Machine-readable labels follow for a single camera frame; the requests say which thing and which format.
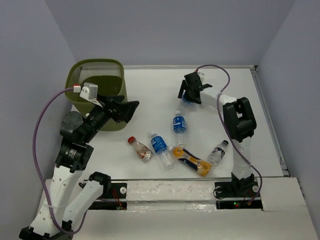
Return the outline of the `red cap small bottle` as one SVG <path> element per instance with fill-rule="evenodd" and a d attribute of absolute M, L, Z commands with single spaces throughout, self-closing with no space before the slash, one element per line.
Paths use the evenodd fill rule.
<path fill-rule="evenodd" d="M 152 158 L 153 152 L 145 144 L 139 142 L 134 136 L 129 137 L 127 142 L 143 162 L 146 163 Z"/>

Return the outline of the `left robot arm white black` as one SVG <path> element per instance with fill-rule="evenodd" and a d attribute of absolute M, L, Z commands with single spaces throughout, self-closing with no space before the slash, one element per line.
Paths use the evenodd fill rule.
<path fill-rule="evenodd" d="M 83 116 L 80 112 L 66 113 L 61 120 L 61 146 L 57 155 L 50 186 L 45 186 L 46 199 L 30 224 L 20 231 L 22 240 L 70 240 L 84 222 L 92 203 L 110 194 L 111 177 L 94 172 L 78 194 L 71 194 L 82 176 L 94 148 L 89 142 L 109 121 L 128 123 L 139 101 L 124 101 L 124 96 L 98 96 L 92 110 Z"/>

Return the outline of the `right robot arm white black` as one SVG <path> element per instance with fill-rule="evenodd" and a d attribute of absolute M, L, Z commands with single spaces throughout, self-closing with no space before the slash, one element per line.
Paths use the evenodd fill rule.
<path fill-rule="evenodd" d="M 229 143 L 232 144 L 231 180 L 215 183 L 215 197 L 219 200 L 247 198 L 250 201 L 257 198 L 261 188 L 254 176 L 257 170 L 250 162 L 251 140 L 257 128 L 257 122 L 249 99 L 225 95 L 214 89 L 211 84 L 202 83 L 196 71 L 184 76 L 178 98 L 216 108 Z"/>

